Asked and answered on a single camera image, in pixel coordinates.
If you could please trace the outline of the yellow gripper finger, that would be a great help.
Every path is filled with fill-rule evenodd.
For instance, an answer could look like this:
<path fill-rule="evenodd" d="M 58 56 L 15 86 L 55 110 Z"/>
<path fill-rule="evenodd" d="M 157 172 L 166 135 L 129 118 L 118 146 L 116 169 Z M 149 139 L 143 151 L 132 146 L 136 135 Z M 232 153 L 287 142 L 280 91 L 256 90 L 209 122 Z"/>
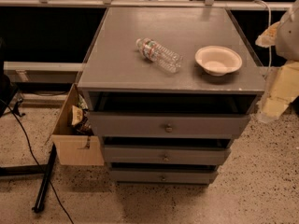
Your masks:
<path fill-rule="evenodd" d="M 299 97 L 299 62 L 287 61 L 271 67 L 266 76 L 265 92 L 258 105 L 257 119 L 262 123 L 278 120 Z"/>
<path fill-rule="evenodd" d="M 276 44 L 277 30 L 279 21 L 271 24 L 266 30 L 264 30 L 256 39 L 255 44 L 262 48 L 269 48 Z"/>

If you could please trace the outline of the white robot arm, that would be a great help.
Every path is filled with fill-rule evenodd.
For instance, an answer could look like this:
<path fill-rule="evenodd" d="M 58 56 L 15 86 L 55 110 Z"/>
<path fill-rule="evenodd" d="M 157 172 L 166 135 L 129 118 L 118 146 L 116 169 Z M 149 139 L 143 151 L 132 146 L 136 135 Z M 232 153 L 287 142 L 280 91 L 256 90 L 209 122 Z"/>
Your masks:
<path fill-rule="evenodd" d="M 279 119 L 289 105 L 299 97 L 299 0 L 284 13 L 280 21 L 270 25 L 255 41 L 262 48 L 272 48 L 286 62 L 259 105 L 258 120 L 263 123 Z"/>

